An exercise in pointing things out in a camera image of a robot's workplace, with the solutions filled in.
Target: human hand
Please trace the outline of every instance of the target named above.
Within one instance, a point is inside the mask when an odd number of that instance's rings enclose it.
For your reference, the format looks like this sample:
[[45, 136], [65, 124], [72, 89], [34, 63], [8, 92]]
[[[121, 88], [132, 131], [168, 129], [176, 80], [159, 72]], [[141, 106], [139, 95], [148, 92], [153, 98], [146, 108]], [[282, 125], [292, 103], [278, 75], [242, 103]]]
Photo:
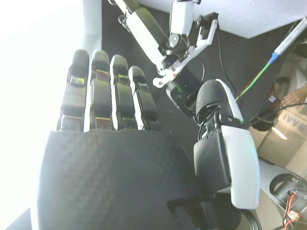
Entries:
[[293, 93], [286, 95], [283, 98], [282, 104], [283, 106], [292, 105], [292, 104], [299, 104], [303, 103], [307, 97], [307, 85], [304, 87], [295, 90]]

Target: green cable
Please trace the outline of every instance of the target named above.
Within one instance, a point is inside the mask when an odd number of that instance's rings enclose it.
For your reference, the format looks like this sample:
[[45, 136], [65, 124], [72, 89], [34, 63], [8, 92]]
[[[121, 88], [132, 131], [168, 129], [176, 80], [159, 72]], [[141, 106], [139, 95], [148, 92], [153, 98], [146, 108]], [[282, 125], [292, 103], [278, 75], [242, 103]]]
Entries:
[[259, 79], [259, 77], [264, 73], [264, 71], [266, 71], [266, 69], [270, 66], [270, 62], [268, 62], [265, 67], [259, 72], [259, 74], [255, 77], [255, 79], [251, 82], [251, 84], [236, 98], [236, 101], [242, 97], [255, 83], [256, 81]]

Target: blue connector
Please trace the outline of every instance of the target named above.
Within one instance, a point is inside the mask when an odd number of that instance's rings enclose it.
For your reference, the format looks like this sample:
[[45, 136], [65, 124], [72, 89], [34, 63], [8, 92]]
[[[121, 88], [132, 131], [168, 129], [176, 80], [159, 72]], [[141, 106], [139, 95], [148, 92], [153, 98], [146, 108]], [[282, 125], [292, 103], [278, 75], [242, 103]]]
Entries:
[[272, 64], [278, 57], [279, 57], [278, 54], [276, 54], [275, 52], [272, 53], [272, 57], [271, 57], [271, 59], [269, 60], [269, 64]]

